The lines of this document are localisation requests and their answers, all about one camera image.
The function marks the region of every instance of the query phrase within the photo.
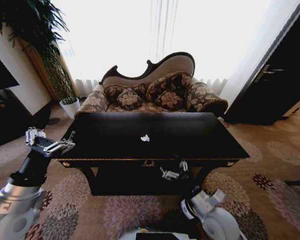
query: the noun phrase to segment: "loveseat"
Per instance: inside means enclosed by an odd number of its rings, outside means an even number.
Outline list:
[[[95,112],[210,112],[221,116],[225,99],[193,77],[194,58],[186,52],[168,55],[158,63],[147,61],[138,77],[127,77],[112,67],[87,96],[80,113]]]

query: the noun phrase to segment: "dark wooden table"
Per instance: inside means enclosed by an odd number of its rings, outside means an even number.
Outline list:
[[[181,195],[186,183],[163,179],[160,171],[176,164],[175,155],[201,167],[199,184],[213,169],[249,157],[212,113],[83,113],[63,137],[72,131],[76,146],[57,160],[80,170],[94,196]],[[149,142],[140,140],[145,134]]]

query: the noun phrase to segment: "potted plant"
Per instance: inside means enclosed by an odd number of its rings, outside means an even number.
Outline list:
[[[13,46],[20,38],[39,53],[60,105],[74,118],[80,104],[68,71],[60,62],[57,41],[64,39],[55,32],[68,31],[60,10],[50,0],[0,0],[1,34],[4,25],[12,28],[9,40]]]

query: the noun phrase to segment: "sofa armrest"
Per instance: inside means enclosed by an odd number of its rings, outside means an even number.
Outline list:
[[[191,85],[184,93],[185,109],[188,112],[213,113],[221,116],[228,108],[228,102],[210,90],[204,82],[192,78]]]
[[[93,91],[88,95],[86,100],[75,113],[77,117],[80,113],[101,113],[107,111],[109,101],[104,93],[104,87],[97,85]]]

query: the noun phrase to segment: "white wall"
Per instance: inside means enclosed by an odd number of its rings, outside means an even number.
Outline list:
[[[19,44],[16,42],[12,47],[7,32],[5,29],[3,35],[0,34],[0,60],[20,84],[11,87],[11,91],[33,115],[52,98]]]
[[[234,102],[249,77],[256,69],[287,20],[297,8],[300,0],[272,0],[256,31],[256,37],[235,71],[230,75],[220,97]]]

